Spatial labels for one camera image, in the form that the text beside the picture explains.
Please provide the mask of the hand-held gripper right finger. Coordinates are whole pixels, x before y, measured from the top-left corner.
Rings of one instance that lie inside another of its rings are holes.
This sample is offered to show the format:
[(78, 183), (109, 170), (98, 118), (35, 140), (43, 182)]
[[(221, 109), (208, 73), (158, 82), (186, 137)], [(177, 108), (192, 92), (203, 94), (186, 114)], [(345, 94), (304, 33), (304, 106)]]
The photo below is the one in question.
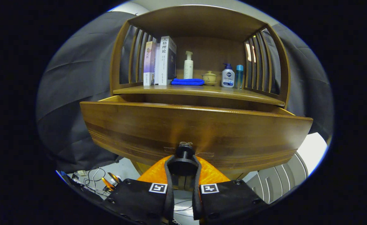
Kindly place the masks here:
[(244, 225), (268, 204), (241, 179), (230, 180), (201, 157), (192, 193), (194, 220), (201, 225)]

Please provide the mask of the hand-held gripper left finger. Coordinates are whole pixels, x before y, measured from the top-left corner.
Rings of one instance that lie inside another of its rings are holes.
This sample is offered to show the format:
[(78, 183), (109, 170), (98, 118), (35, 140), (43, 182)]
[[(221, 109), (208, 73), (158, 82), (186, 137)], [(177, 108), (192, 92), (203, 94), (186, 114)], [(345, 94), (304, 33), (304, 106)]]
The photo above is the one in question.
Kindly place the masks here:
[(160, 160), (166, 182), (139, 181), (127, 178), (116, 186), (102, 202), (111, 214), (127, 221), (129, 225), (161, 225), (163, 220), (173, 220), (174, 193), (168, 164), (174, 155)]

